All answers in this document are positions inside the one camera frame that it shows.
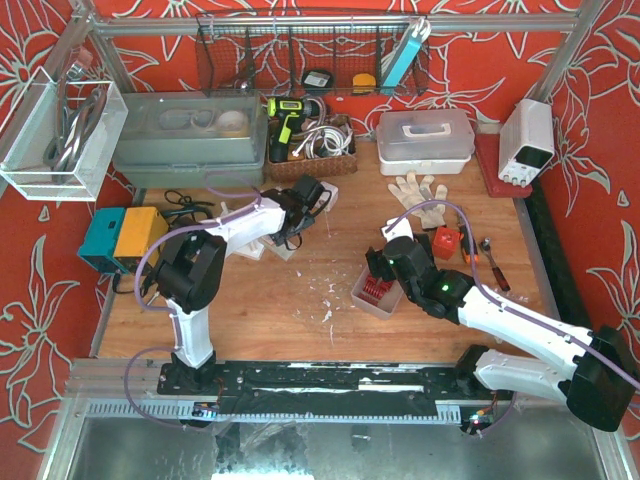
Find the screwdriver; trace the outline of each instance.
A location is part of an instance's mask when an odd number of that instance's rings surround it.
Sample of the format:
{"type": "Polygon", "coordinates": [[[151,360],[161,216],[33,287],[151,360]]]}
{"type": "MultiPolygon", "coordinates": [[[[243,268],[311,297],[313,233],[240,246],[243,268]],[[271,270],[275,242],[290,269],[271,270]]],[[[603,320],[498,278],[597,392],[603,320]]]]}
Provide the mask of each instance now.
{"type": "MultiPolygon", "coordinates": [[[[462,258],[464,263],[471,263],[471,244],[469,242],[469,233],[467,232],[467,226],[465,225],[462,217],[458,213],[458,231],[460,232],[460,246],[462,247],[462,258]]],[[[476,263],[478,262],[478,245],[474,242],[473,253],[476,263]]]]}

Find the white plastic box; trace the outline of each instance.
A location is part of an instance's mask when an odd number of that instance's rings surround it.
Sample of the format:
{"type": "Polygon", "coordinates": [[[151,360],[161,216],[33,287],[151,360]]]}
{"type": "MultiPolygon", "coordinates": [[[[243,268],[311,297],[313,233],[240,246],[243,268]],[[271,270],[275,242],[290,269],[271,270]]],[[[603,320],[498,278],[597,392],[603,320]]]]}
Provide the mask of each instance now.
{"type": "Polygon", "coordinates": [[[460,173],[475,150],[473,129],[460,109],[383,113],[376,137],[383,175],[460,173]]]}
{"type": "Polygon", "coordinates": [[[551,106],[524,99],[500,129],[498,178],[526,187],[553,157],[551,106]]]}

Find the metal floor panel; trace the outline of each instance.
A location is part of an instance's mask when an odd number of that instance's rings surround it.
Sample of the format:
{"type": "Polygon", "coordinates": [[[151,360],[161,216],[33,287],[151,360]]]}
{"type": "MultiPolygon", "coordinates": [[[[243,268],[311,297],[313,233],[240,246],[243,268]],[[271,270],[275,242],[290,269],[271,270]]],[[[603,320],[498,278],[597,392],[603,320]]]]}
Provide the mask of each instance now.
{"type": "Polygon", "coordinates": [[[514,412],[484,439],[456,427],[227,423],[181,432],[86,418],[70,478],[603,479],[591,429],[565,409],[514,412]]]}

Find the small red container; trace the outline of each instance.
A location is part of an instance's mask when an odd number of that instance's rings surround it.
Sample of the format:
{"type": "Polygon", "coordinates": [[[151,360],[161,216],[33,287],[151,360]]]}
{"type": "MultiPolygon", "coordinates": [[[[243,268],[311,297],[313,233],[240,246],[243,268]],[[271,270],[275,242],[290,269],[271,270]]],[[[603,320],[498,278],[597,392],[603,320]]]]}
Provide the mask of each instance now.
{"type": "Polygon", "coordinates": [[[460,245],[460,232],[447,227],[438,227],[436,236],[431,244],[433,255],[443,260],[449,260],[460,245]]]}

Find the white cable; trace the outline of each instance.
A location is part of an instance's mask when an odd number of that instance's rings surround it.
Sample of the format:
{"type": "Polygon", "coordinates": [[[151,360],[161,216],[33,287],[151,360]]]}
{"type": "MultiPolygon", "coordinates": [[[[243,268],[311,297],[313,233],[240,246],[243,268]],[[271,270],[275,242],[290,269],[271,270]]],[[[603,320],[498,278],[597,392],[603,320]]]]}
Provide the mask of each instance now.
{"type": "Polygon", "coordinates": [[[318,105],[318,117],[310,121],[305,130],[295,136],[304,136],[300,145],[293,151],[295,157],[300,156],[304,150],[305,158],[318,158],[317,151],[323,156],[337,157],[349,153],[349,145],[353,138],[353,130],[345,125],[346,132],[333,125],[325,124],[327,107],[319,97],[307,97],[307,100],[318,105]]]}

